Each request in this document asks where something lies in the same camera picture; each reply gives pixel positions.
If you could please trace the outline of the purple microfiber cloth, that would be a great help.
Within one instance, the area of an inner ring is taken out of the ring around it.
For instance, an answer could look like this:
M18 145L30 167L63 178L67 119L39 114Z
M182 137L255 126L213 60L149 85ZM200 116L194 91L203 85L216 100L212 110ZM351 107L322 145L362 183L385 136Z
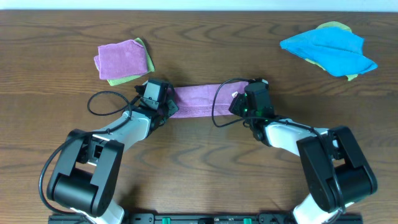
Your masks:
M247 82L227 83L218 92L214 116L231 115L229 106L237 93L244 93ZM213 100L220 84L175 88L175 102L179 110L171 118L211 117Z

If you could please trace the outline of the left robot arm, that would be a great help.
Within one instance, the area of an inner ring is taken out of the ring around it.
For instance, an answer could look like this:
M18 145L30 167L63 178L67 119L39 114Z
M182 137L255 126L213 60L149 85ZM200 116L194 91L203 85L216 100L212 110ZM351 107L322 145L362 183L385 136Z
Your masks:
M177 112L174 98L171 87L141 86L111 124L70 131L40 172L42 203L54 213L80 215L88 223L123 223L126 211L113 199L123 154Z

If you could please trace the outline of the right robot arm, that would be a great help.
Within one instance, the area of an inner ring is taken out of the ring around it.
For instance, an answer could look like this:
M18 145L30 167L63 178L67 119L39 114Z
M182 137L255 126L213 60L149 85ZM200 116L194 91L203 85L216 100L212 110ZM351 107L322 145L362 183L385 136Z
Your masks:
M350 128L313 128L276 116L264 96L234 93L229 107L254 138L299 156L309 195L292 212L296 223L334 223L347 207L377 191L377 179Z

